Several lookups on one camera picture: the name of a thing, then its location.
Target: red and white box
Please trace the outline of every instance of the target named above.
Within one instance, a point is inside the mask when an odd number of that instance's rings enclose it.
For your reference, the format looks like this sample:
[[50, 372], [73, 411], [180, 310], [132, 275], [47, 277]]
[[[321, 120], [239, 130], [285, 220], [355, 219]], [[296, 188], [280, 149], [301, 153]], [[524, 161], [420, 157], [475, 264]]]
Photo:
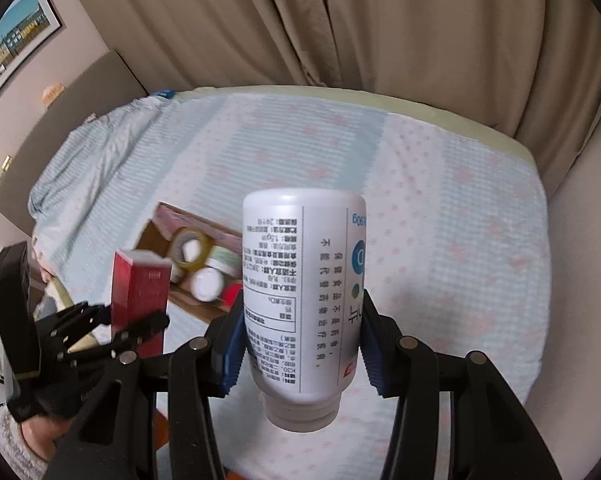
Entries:
[[[172, 262], [147, 250], [118, 250], [112, 279], [112, 336], [151, 312], [167, 311]], [[163, 353], [163, 333], [136, 349], [153, 357]]]

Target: mattress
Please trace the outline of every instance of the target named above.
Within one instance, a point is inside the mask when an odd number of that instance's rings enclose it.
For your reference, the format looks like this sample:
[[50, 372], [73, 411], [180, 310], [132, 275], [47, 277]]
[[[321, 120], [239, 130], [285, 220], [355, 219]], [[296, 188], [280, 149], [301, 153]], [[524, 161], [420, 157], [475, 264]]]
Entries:
[[[526, 399], [548, 322], [543, 187], [525, 148], [442, 110], [304, 88], [134, 101], [72, 132], [41, 175], [30, 195], [36, 248], [73, 298], [107, 301], [114, 251], [135, 245], [157, 202], [240, 229], [242, 198], [283, 186], [362, 193], [365, 283], [379, 311], [437, 351], [486, 351]], [[167, 351], [204, 331], [168, 312]], [[244, 367], [212, 410], [221, 457], [246, 478], [378, 478], [395, 402], [358, 373], [332, 425], [286, 433], [266, 421]], [[444, 478], [448, 408], [440, 430]]]

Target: metal screw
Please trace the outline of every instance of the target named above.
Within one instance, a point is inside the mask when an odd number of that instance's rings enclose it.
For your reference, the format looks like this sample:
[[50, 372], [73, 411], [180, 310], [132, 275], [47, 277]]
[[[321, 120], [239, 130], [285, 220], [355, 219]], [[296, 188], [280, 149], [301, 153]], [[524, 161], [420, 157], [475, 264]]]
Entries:
[[207, 348], [209, 343], [206, 337], [198, 336], [189, 341], [189, 348], [192, 350], [202, 350], [203, 348]]
[[487, 356], [482, 352], [475, 351], [469, 354], [469, 360], [474, 365], [484, 365], [487, 362]]
[[402, 336], [398, 340], [398, 344], [407, 350], [413, 350], [418, 346], [418, 339], [411, 337], [410, 335]]
[[130, 365], [136, 360], [136, 352], [127, 350], [118, 357], [118, 360], [124, 365]]

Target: gray headboard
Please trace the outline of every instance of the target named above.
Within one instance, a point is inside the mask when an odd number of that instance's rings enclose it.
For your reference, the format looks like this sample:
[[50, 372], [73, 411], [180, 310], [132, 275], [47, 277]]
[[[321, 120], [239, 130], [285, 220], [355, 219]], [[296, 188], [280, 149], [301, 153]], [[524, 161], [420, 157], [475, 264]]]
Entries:
[[2, 215], [31, 236], [30, 189], [69, 132], [92, 113], [100, 116], [146, 95], [116, 52], [110, 51], [91, 65], [52, 103], [14, 155], [0, 182]]

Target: brown curtain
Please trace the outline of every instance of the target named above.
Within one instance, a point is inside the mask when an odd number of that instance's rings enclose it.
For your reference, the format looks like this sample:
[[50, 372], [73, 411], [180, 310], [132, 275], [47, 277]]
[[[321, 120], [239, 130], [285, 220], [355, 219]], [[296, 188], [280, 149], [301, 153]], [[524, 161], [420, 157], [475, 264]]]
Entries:
[[601, 107], [589, 0], [81, 0], [148, 91], [301, 84], [451, 110], [516, 137], [552, 193]]

